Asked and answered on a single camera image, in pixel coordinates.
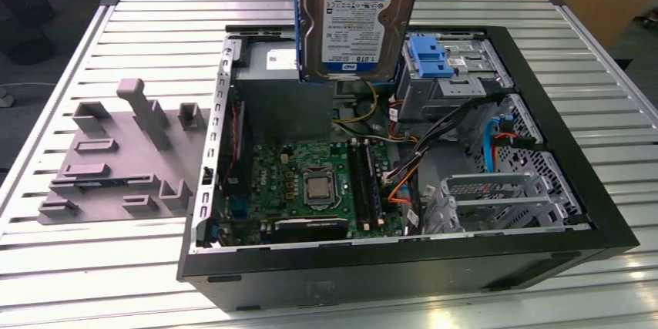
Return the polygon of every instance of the wd blue hard drive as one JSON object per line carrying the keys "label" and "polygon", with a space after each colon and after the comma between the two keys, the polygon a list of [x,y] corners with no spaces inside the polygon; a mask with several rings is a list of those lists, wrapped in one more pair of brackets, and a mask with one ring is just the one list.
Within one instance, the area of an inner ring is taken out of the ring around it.
{"label": "wd blue hard drive", "polygon": [[392,78],[414,0],[297,0],[301,79]]}

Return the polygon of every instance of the cpu socket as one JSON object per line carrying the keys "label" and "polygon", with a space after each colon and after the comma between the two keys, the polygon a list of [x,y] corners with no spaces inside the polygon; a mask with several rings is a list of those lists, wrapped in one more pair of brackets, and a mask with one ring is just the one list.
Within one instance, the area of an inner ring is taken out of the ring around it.
{"label": "cpu socket", "polygon": [[333,169],[313,167],[303,172],[304,204],[313,210],[321,211],[335,203]]}

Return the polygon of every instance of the table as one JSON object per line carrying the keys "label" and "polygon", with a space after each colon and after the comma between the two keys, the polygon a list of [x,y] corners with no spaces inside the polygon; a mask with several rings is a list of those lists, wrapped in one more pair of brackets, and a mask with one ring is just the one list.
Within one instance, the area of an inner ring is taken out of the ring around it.
{"label": "table", "polygon": [[164,109],[208,108],[225,25],[292,18],[288,0],[105,0],[0,188],[0,326],[655,326],[658,115],[571,11],[547,0],[418,0],[412,24],[508,27],[642,244],[626,254],[528,290],[227,314],[175,280],[183,218],[37,224],[79,102],[128,109],[116,82],[139,76]]}

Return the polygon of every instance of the ram slot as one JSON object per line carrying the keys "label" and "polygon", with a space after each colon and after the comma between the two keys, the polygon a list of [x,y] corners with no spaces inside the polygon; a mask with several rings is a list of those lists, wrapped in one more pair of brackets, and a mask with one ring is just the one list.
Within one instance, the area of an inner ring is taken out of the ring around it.
{"label": "ram slot", "polygon": [[372,149],[369,148],[369,145],[363,145],[361,148],[364,153],[364,163],[367,166],[367,196],[371,215],[369,222],[380,227],[383,225],[381,200],[379,198],[379,181],[377,174],[373,168]]}
{"label": "ram slot", "polygon": [[349,166],[356,226],[360,230],[368,231],[383,223],[377,178],[368,145],[349,143],[347,146],[347,164]]}

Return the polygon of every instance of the blue plastic clip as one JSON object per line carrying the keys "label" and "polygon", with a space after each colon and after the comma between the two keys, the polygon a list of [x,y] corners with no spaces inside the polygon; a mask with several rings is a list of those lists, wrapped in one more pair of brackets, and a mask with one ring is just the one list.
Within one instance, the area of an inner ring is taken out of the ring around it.
{"label": "blue plastic clip", "polygon": [[420,77],[452,77],[454,70],[446,63],[446,50],[432,36],[410,37],[411,55],[419,64]]}

